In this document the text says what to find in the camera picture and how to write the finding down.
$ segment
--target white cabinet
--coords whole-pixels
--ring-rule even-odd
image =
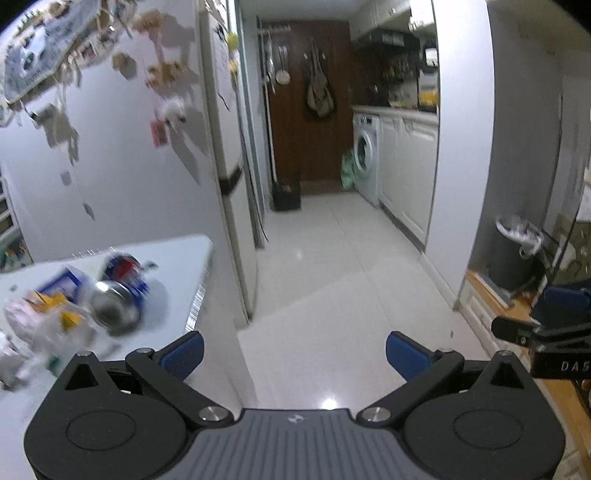
[[[402,214],[402,188],[400,188],[400,127],[401,118],[380,117],[382,142],[379,154],[381,202],[395,216]]]
[[[402,214],[400,221],[422,242],[427,240],[437,168],[437,125],[403,119]]]
[[[423,244],[437,168],[437,125],[381,117],[382,203]]]
[[[393,18],[410,10],[408,0],[378,0],[375,3],[375,22],[378,27],[385,26]]]
[[[369,2],[349,20],[351,40],[357,40],[375,27],[375,4]]]
[[[410,0],[411,17],[408,23],[410,31],[422,30],[435,23],[431,0]]]

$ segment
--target refrigerator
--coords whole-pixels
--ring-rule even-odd
[[[213,150],[236,272],[246,312],[250,316],[254,311],[257,278],[246,178],[250,171],[245,165],[238,99],[228,68],[226,32],[217,11],[207,2],[204,2],[203,7],[199,13],[199,30]]]
[[[137,15],[152,9],[164,14],[160,32],[123,32],[112,50],[128,55],[134,75],[114,70],[109,55],[82,68],[79,82],[60,86],[66,106],[55,132],[24,114],[0,128],[2,174],[34,262],[207,235],[215,245],[210,293],[221,315],[245,327],[255,304],[256,252],[221,19],[204,0],[144,0]],[[11,34],[0,36],[0,48]],[[149,88],[147,68],[162,61],[180,61],[186,71]],[[185,101],[186,122],[168,128],[168,144],[155,148],[150,123],[173,96]],[[57,97],[50,86],[27,109]]]

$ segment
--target baseboard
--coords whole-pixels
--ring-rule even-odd
[[[439,272],[435,269],[433,264],[429,261],[425,254],[421,254],[421,265],[427,272],[427,275],[431,278],[439,293],[443,297],[443,299],[447,302],[452,310],[457,310],[459,307],[459,299],[457,295],[453,292],[451,287],[447,284],[443,277],[439,274]]]

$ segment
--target metal screw head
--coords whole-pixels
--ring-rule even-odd
[[[370,421],[372,423],[382,423],[383,421],[388,420],[392,414],[387,408],[384,407],[370,407],[361,412],[361,416],[366,421]]]
[[[230,415],[224,407],[205,407],[199,411],[199,417],[205,421],[222,421]]]

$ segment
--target washing machine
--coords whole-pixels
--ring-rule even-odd
[[[375,207],[379,207],[380,134],[378,116],[357,113],[353,117],[355,188]]]

